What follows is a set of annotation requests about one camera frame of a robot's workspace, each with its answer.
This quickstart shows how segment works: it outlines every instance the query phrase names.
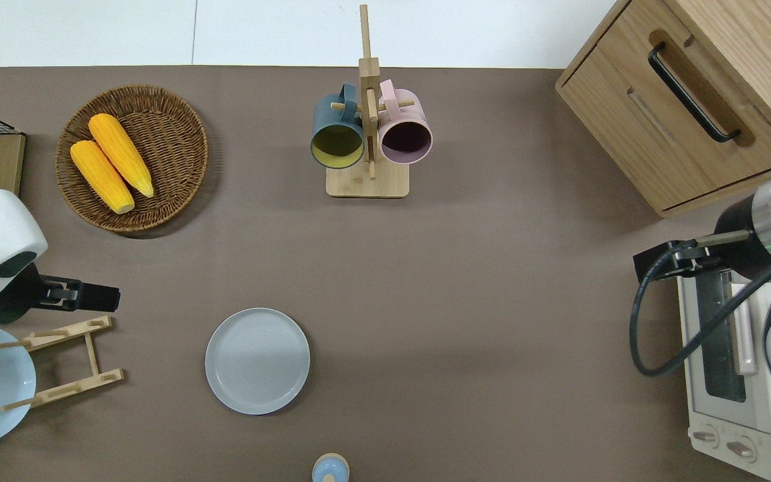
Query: blue mug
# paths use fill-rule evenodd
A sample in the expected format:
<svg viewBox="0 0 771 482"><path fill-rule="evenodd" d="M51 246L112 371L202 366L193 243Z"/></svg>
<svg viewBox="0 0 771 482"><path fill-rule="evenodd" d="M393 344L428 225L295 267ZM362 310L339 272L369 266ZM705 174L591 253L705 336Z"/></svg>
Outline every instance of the blue mug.
<svg viewBox="0 0 771 482"><path fill-rule="evenodd" d="M333 102L343 104L343 110L333 109ZM343 169L358 162L364 151L355 86L345 83L339 94L326 95L315 107L311 155L325 167Z"/></svg>

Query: round woven basket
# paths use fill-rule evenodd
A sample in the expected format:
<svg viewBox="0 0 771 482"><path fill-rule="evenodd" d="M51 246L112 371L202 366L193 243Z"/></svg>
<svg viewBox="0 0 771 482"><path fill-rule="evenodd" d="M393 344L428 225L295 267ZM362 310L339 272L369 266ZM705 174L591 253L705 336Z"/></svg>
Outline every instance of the round woven basket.
<svg viewBox="0 0 771 482"><path fill-rule="evenodd" d="M100 200L70 158L70 146L92 139L88 120L105 112L115 116L150 171L154 196L131 186L135 208L115 214ZM58 139L56 180L67 204L86 222L111 232L156 228L186 208L207 169L207 134L198 114L178 95L159 86L121 86L85 104Z"/></svg>

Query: mug handle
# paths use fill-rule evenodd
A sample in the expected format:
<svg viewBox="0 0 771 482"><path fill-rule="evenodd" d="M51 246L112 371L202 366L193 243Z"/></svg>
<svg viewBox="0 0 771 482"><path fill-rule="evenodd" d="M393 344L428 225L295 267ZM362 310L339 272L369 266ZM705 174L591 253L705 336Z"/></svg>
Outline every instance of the mug handle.
<svg viewBox="0 0 771 482"><path fill-rule="evenodd" d="M345 83L341 88L339 98L339 102L345 106L343 107L343 112L341 112L341 122L352 123L356 115L355 107L357 106L355 103L355 86L351 83Z"/></svg>
<svg viewBox="0 0 771 482"><path fill-rule="evenodd" d="M383 104L385 104L385 111L388 112L389 119L392 122L398 120L400 118L400 107L398 106L398 95L394 92L392 79L380 82L379 89L383 92Z"/></svg>

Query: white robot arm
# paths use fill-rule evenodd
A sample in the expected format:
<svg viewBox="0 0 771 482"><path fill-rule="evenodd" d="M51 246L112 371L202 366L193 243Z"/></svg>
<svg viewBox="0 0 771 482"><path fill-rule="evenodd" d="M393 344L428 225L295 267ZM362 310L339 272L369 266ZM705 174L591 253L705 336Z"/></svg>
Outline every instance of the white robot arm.
<svg viewBox="0 0 771 482"><path fill-rule="evenodd" d="M115 311L115 287L83 283L37 272L34 259L46 251L34 217L13 193L0 189L0 324L11 323L30 308Z"/></svg>

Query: corn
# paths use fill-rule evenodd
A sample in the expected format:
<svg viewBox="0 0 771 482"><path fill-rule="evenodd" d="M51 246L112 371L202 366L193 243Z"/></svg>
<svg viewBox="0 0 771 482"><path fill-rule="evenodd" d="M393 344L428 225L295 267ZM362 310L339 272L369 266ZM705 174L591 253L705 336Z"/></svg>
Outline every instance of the corn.
<svg viewBox="0 0 771 482"><path fill-rule="evenodd" d="M94 141L78 141L70 146L70 158L88 185L112 211L124 214L135 206L133 195L120 180L109 159Z"/></svg>
<svg viewBox="0 0 771 482"><path fill-rule="evenodd" d="M120 176L141 194L153 197L151 174L120 122L109 114L95 114L88 129Z"/></svg>

